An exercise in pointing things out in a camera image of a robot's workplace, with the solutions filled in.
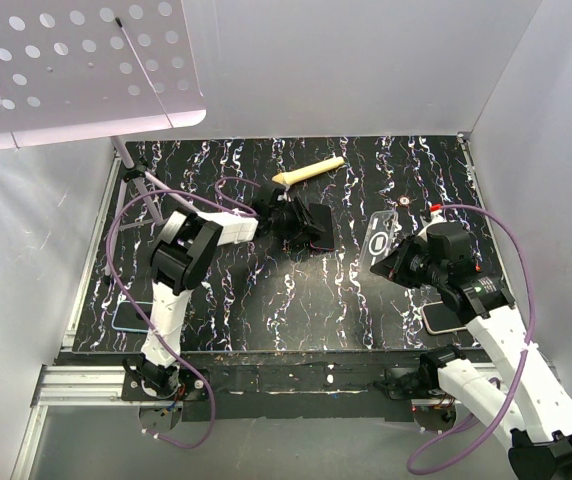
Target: black marbled table surface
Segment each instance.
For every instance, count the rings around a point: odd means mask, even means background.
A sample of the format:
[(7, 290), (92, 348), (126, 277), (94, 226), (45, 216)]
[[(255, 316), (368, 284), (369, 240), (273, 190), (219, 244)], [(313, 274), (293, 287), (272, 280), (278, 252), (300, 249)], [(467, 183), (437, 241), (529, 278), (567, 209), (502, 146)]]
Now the black marbled table surface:
[[(478, 204), (472, 175), (455, 137), (349, 137), (237, 139), (130, 143), (134, 158), (144, 155), (158, 177), (210, 199), (221, 176), (256, 182), (334, 155), (344, 167), (302, 182), (293, 194), (304, 202), (332, 207), (337, 249), (311, 253), (271, 237), (221, 247), (208, 277), (192, 295), (182, 350), (353, 350), (430, 348), (456, 343), (472, 346), (467, 333), (438, 337), (426, 333), (420, 307), (438, 300), (432, 289), (409, 291), (358, 272), (361, 242), (373, 212), (395, 209), (404, 232), (421, 226), (421, 212), (435, 203)], [(113, 191), (104, 235), (113, 219)], [(225, 191), (249, 199), (244, 184)], [(129, 187), (128, 197), (134, 195)], [(410, 207), (398, 205), (400, 196)], [(176, 206), (158, 199), (165, 218)], [(468, 212), (447, 215), (473, 234), (475, 253), (484, 269), (499, 271), (485, 221)], [(136, 207), (126, 223), (146, 220)], [(160, 227), (146, 224), (123, 231), (116, 265), (138, 301), (152, 300), (149, 254)], [(111, 321), (124, 300), (102, 282), (104, 242), (100, 244), (73, 351), (138, 351), (145, 335), (117, 332)]]

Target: white perforated panel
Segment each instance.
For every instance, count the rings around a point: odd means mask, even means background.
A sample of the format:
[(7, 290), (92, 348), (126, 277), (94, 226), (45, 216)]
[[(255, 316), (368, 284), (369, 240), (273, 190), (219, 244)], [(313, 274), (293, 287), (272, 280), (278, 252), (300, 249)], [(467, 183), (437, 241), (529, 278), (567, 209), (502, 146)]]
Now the white perforated panel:
[(164, 110), (173, 127), (206, 115), (180, 0), (0, 0), (0, 93), (0, 148), (11, 130), (27, 146), (170, 128)]

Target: white enclosure wall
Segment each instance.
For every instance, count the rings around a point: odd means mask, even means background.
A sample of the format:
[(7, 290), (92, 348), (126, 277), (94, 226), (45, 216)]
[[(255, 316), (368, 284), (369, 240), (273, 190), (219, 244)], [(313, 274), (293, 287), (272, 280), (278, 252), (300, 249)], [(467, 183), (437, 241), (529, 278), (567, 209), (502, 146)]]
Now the white enclosure wall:
[(469, 131), (540, 0), (184, 0), (208, 113), (134, 138)]
[[(514, 226), (533, 267), (536, 339), (572, 394), (572, 2), (542, 2), (472, 147), (489, 207)], [(508, 263), (521, 278), (513, 255)]]
[(111, 152), (108, 140), (0, 151), (0, 479), (61, 344)]

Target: smartphone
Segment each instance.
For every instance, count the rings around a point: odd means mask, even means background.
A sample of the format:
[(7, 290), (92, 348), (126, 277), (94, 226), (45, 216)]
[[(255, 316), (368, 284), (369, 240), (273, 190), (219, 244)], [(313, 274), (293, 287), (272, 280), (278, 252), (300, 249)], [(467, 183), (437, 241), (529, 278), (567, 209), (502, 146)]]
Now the smartphone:
[(457, 318), (457, 314), (443, 304), (435, 302), (421, 308), (422, 318), (426, 331), (430, 335), (441, 335), (466, 330), (466, 327)]
[[(146, 315), (150, 318), (153, 310), (151, 302), (137, 302)], [(128, 333), (148, 333), (148, 325), (144, 319), (135, 311), (129, 301), (117, 305), (111, 325), (118, 332)]]
[(310, 246), (316, 250), (332, 252), (335, 250), (335, 230), (330, 207), (321, 203), (309, 203), (308, 211), (313, 219), (324, 227), (324, 233), (318, 239), (311, 240)]

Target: purple cable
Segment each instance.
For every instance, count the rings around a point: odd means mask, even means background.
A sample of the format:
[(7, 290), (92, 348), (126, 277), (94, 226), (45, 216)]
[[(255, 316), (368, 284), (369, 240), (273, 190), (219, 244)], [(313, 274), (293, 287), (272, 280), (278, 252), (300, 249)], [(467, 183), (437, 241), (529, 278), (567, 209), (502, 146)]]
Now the purple cable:
[(208, 428), (206, 429), (206, 433), (204, 433), (204, 435), (202, 436), (201, 439), (199, 439), (196, 443), (193, 443), (193, 444), (182, 443), (182, 442), (175, 440), (174, 438), (168, 437), (166, 435), (162, 435), (162, 434), (157, 433), (153, 430), (147, 430), (147, 433), (153, 435), (156, 438), (161, 438), (162, 440), (164, 440), (168, 443), (171, 443), (171, 444), (175, 445), (176, 447), (183, 448), (183, 449), (192, 449), (192, 448), (199, 447), (201, 444), (203, 444), (208, 439), (208, 437), (210, 436), (210, 434), (213, 430), (213, 426), (215, 425), (215, 416), (217, 414), (217, 408), (215, 406), (215, 394), (213, 392), (213, 389), (212, 389), (210, 383), (208, 383), (208, 380), (206, 380), (206, 378), (204, 378), (204, 376), (201, 373), (199, 373), (199, 371), (195, 367), (193, 367), (190, 363), (188, 363), (186, 360), (181, 358), (176, 352), (174, 352), (173, 349), (170, 347), (170, 345), (168, 345), (168, 343), (166, 343), (166, 340), (164, 340), (164, 337), (162, 337), (159, 333), (157, 333), (157, 330), (156, 330), (155, 326), (152, 324), (152, 322), (150, 321), (150, 318), (148, 318), (148, 315), (146, 315), (144, 310), (142, 310), (142, 308), (137, 304), (137, 302), (135, 301), (133, 296), (130, 294), (130, 292), (128, 291), (128, 289), (124, 285), (124, 282), (122, 281), (122, 279), (119, 278), (119, 275), (117, 274), (117, 270), (115, 269), (115, 264), (113, 263), (113, 258), (110, 254), (110, 245), (111, 245), (113, 237), (115, 235), (117, 235), (117, 227), (119, 226), (119, 220), (126, 214), (126, 212), (130, 208), (132, 208), (133, 205), (135, 205), (137, 202), (141, 202), (144, 198), (152, 197), (154, 195), (165, 195), (168, 193), (173, 193), (173, 194), (177, 194), (177, 195), (180, 195), (182, 197), (185, 197), (185, 198), (201, 201), (201, 202), (205, 203), (206, 205), (217, 208), (217, 209), (224, 211), (224, 212), (235, 213), (232, 210), (230, 210), (229, 208), (222, 207), (221, 205), (217, 205), (216, 203), (211, 202), (210, 200), (206, 200), (205, 198), (202, 198), (198, 195), (194, 195), (192, 193), (182, 192), (181, 190), (170, 190), (170, 189), (169, 190), (153, 190), (152, 192), (148, 192), (144, 195), (140, 195), (140, 196), (132, 199), (115, 216), (115, 220), (113, 220), (113, 223), (110, 226), (110, 229), (108, 230), (108, 235), (106, 236), (106, 252), (107, 252), (106, 256), (107, 256), (108, 268), (110, 269), (110, 272), (113, 275), (113, 278), (115, 279), (115, 283), (121, 289), (122, 293), (126, 296), (126, 298), (131, 303), (131, 305), (133, 306), (135, 311), (138, 313), (138, 315), (144, 319), (144, 321), (148, 325), (148, 328), (151, 329), (151, 331), (157, 337), (157, 340), (159, 340), (159, 343), (161, 343), (161, 345), (168, 351), (168, 353), (170, 353), (173, 357), (175, 357), (175, 360), (177, 360), (180, 363), (180, 365), (182, 365), (183, 367), (190, 370), (198, 379), (200, 379), (202, 382), (204, 382), (204, 386), (206, 387), (206, 390), (208, 391), (208, 399), (210, 400), (210, 421), (208, 423)]
[[(508, 235), (508, 237), (513, 242), (513, 245), (515, 246), (515, 250), (517, 251), (517, 256), (519, 257), (519, 262), (521, 263), (521, 266), (522, 266), (522, 271), (524, 272), (524, 281), (526, 283), (526, 294), (528, 296), (528, 312), (529, 312), (528, 318), (529, 319), (528, 319), (528, 326), (526, 327), (526, 336), (524, 337), (524, 343), (528, 345), (531, 342), (531, 339), (533, 338), (533, 333), (535, 332), (535, 323), (536, 323), (535, 299), (533, 298), (533, 288), (532, 288), (532, 282), (531, 282), (531, 277), (530, 277), (530, 271), (528, 270), (528, 266), (527, 266), (526, 260), (524, 258), (524, 252), (522, 251), (521, 247), (519, 246), (519, 242), (517, 240), (517, 237), (515, 236), (513, 231), (504, 222), (502, 222), (494, 214), (484, 210), (483, 208), (473, 207), (472, 205), (460, 205), (460, 204), (442, 205), (440, 208), (441, 208), (441, 210), (452, 210), (452, 209), (459, 208), (462, 210), (470, 210), (472, 212), (476, 212), (476, 213), (479, 213), (481, 215), (485, 215), (486, 217), (490, 218), (493, 222), (495, 222), (497, 225), (499, 225), (502, 228), (502, 230), (504, 230), (506, 235)], [(468, 455), (473, 453), (482, 443), (484, 443), (486, 441), (486, 439), (488, 439), (488, 437), (490, 437), (493, 434), (493, 432), (495, 431), (497, 426), (504, 419), (506, 412), (508, 412), (508, 409), (510, 408), (511, 402), (515, 398), (515, 394), (517, 393), (517, 388), (519, 387), (519, 382), (522, 379), (522, 374), (524, 373), (524, 368), (526, 367), (527, 356), (528, 356), (528, 350), (526, 350), (526, 349), (522, 350), (522, 352), (519, 356), (519, 363), (517, 364), (515, 376), (513, 377), (513, 381), (511, 382), (510, 387), (508, 388), (508, 393), (506, 394), (506, 399), (504, 400), (504, 403), (502, 404), (499, 411), (497, 412), (497, 416), (488, 425), (488, 427), (486, 427), (486, 430), (484, 430), (484, 432), (479, 437), (477, 437), (477, 439), (473, 443), (471, 443), (463, 451), (461, 451), (460, 453), (455, 455), (450, 460), (447, 460), (446, 462), (442, 463), (441, 465), (437, 465), (437, 466), (429, 467), (429, 468), (415, 468), (415, 467), (413, 467), (413, 463), (415, 463), (415, 460), (417, 459), (417, 457), (419, 457), (427, 448), (429, 448), (430, 446), (434, 445), (435, 443), (441, 441), (442, 438), (445, 438), (449, 435), (452, 435), (453, 433), (456, 433), (456, 432), (453, 432), (453, 430), (455, 430), (455, 429), (451, 429), (448, 432), (446, 432), (444, 435), (431, 439), (426, 444), (422, 445), (417, 450), (415, 450), (413, 452), (413, 454), (408, 458), (408, 461), (406, 462), (406, 468), (408, 469), (408, 471), (414, 475), (429, 475), (431, 473), (440, 472), (440, 471), (442, 471), (442, 470), (444, 470), (444, 469), (446, 469), (452, 465), (455, 465), (457, 462), (463, 460)]]
[(231, 198), (228, 195), (225, 195), (224, 193), (222, 193), (221, 187), (228, 180), (235, 181), (235, 182), (247, 183), (248, 185), (252, 185), (253, 187), (259, 187), (259, 183), (253, 182), (252, 180), (248, 180), (246, 178), (240, 178), (240, 177), (222, 177), (215, 182), (215, 193), (217, 194), (217, 196), (219, 198), (221, 198), (222, 200), (226, 200), (227, 202), (232, 203), (236, 207), (241, 208), (242, 210), (245, 210), (246, 212), (250, 213), (253, 217), (256, 217), (257, 212), (255, 210), (253, 210), (252, 208), (250, 208), (248, 205), (244, 205), (242, 202), (239, 202), (239, 201), (235, 200), (234, 198)]

